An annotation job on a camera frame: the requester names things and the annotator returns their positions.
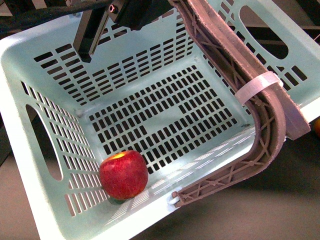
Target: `black metal bar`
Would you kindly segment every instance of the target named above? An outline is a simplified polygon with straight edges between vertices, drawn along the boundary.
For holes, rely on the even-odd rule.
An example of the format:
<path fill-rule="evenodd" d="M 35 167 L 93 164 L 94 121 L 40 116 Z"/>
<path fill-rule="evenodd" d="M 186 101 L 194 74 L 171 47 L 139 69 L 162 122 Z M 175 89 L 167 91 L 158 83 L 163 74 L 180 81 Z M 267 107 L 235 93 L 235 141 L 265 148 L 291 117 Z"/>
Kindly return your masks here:
<path fill-rule="evenodd" d="M 108 7 L 101 7 L 82 14 L 73 47 L 85 63 L 91 62 L 91 55 L 96 50 L 109 17 L 107 10 Z"/>
<path fill-rule="evenodd" d="M 36 9 L 32 0 L 4 0 L 4 3 L 13 16 Z"/>
<path fill-rule="evenodd" d="M 45 5 L 49 7 L 64 7 L 67 6 L 65 0 L 44 0 Z"/>
<path fill-rule="evenodd" d="M 296 0 L 311 21 L 320 26 L 320 2 L 317 0 Z"/>

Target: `basket handle hole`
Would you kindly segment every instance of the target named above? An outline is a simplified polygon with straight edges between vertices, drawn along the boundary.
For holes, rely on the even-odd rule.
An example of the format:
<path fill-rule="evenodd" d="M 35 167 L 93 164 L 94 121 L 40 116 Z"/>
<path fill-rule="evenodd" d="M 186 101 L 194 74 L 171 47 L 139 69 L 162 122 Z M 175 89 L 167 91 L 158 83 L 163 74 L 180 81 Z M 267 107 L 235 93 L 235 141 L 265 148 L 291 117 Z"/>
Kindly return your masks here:
<path fill-rule="evenodd" d="M 282 39 L 265 23 L 249 6 L 243 6 L 240 10 L 240 19 L 242 23 L 247 20 L 254 20 L 257 26 L 245 26 L 251 36 L 263 47 L 268 53 L 277 59 L 285 59 L 288 56 L 288 46 Z"/>
<path fill-rule="evenodd" d="M 59 162 L 53 144 L 48 136 L 48 132 L 38 112 L 30 105 L 26 105 L 25 108 L 29 115 L 30 123 L 32 125 L 36 140 L 41 149 L 48 171 L 55 180 L 61 181 L 62 172 L 59 166 Z"/>

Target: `gray floor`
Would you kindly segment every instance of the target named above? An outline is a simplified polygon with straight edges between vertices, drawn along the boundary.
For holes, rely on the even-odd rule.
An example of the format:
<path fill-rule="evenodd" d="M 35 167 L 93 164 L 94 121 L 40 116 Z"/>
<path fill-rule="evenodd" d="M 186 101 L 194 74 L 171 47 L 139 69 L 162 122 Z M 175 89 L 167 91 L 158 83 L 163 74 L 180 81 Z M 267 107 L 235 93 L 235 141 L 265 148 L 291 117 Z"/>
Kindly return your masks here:
<path fill-rule="evenodd" d="M 0 239 L 39 235 L 14 157 L 0 167 Z M 287 140 L 261 174 L 173 212 L 132 240 L 319 240 L 320 139 Z"/>

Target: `brown curved gripper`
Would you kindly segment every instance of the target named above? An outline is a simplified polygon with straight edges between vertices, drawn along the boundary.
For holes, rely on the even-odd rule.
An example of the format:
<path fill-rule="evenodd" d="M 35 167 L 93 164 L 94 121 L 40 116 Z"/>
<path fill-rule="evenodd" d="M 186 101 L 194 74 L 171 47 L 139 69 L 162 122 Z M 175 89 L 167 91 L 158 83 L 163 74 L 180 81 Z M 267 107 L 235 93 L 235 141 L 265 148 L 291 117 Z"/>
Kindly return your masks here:
<path fill-rule="evenodd" d="M 206 0 L 169 0 L 180 12 L 192 40 L 237 92 L 268 70 L 250 52 Z M 299 108 L 279 83 L 250 98 L 245 105 L 255 122 L 250 151 L 198 181 L 173 192 L 176 207 L 190 204 L 264 170 L 278 155 L 285 137 L 295 140 L 310 131 Z"/>

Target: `metal screw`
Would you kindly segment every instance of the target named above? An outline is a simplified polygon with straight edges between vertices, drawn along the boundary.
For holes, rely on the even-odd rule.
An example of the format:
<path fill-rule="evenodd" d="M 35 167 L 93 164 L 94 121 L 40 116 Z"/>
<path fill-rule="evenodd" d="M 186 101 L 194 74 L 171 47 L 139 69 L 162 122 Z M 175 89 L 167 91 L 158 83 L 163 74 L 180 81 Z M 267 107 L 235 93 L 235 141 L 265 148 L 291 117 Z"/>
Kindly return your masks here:
<path fill-rule="evenodd" d="M 118 13 L 118 8 L 117 8 L 117 6 L 111 4 L 110 7 L 109 7 L 109 11 L 112 14 L 117 14 Z"/>

